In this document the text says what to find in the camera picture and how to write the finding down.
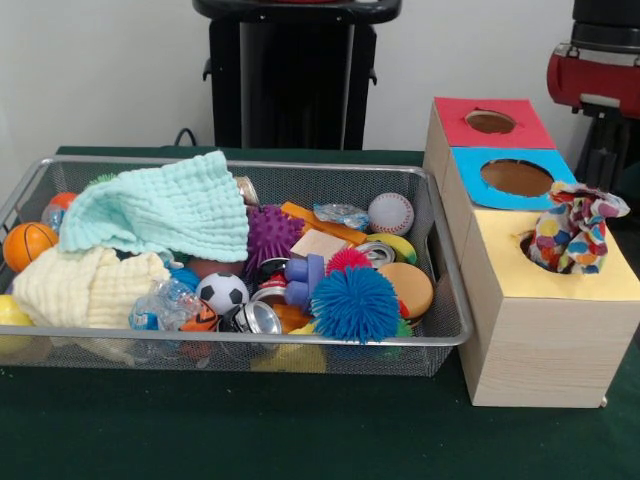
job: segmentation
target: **blue square panel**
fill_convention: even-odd
[[[551,181],[577,183],[556,150],[458,147],[452,152],[469,197],[483,207],[548,210],[553,207],[548,190],[540,190],[545,179],[549,188]]]

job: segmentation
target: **wooden block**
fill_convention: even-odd
[[[472,403],[597,408],[638,326],[640,282],[607,232],[598,275],[548,272],[517,233],[539,214],[477,210],[462,274],[475,319],[459,347]]]
[[[347,242],[318,230],[309,230],[298,243],[291,248],[294,257],[305,258],[310,253],[324,257],[325,265],[340,250],[347,248]]]

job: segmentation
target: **wire mesh basket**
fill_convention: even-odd
[[[81,192],[100,175],[173,161],[57,156],[38,162],[0,210],[0,240],[17,224],[39,221],[59,192]],[[262,204],[348,203],[366,209],[385,192],[409,199],[415,222],[407,239],[418,254],[417,266],[435,285],[433,305],[413,337],[360,345],[314,335],[0,326],[0,365],[432,376],[453,347],[469,338],[471,314],[433,177],[411,167],[236,161],[229,169],[251,179]],[[2,259],[1,291],[13,277]],[[2,342],[16,339],[26,346],[3,354]]]

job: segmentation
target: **orange basketball toy ball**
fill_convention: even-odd
[[[51,228],[37,222],[23,223],[9,232],[2,245],[2,254],[9,268],[20,273],[56,243],[58,235]]]

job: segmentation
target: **metal basket frame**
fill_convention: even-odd
[[[155,167],[163,164],[173,163],[180,159],[157,159],[157,158],[105,158],[105,157],[74,157],[74,156],[54,156],[34,163],[15,187],[4,206],[0,209],[0,224],[4,232],[15,223],[19,223],[21,202],[33,194],[36,185],[45,174],[46,170],[56,165],[73,165],[74,163],[95,164],[95,165],[117,165],[135,164],[141,168],[145,166]],[[464,284],[462,282],[460,270],[456,260],[451,234],[446,222],[444,209],[440,200],[438,187],[435,178],[416,167],[404,166],[377,166],[377,165],[338,165],[338,164],[302,164],[302,163],[273,163],[256,161],[229,161],[229,168],[250,168],[250,169],[287,169],[296,172],[315,170],[322,172],[334,172],[335,175],[351,172],[375,172],[377,175],[386,174],[409,174],[419,177],[420,181],[426,182],[431,207],[433,209],[434,227],[439,238],[439,252],[442,262],[451,284],[451,293],[455,301],[456,313],[459,321],[459,333],[450,337],[408,337],[389,338],[380,343],[369,343],[361,346],[355,342],[344,342],[317,335],[258,335],[242,333],[186,333],[186,332],[165,332],[165,331],[136,331],[136,330],[110,330],[91,328],[44,328],[44,327],[16,327],[0,326],[0,335],[29,335],[33,337],[74,337],[74,338],[105,338],[105,339],[133,339],[133,340],[163,340],[163,341],[199,341],[199,342],[228,342],[228,343],[250,343],[250,344],[299,344],[299,345],[353,345],[362,348],[379,347],[449,347],[460,345],[466,342],[473,332],[473,321],[469,303],[467,300]],[[0,266],[0,277],[8,275],[8,267],[4,263]]]

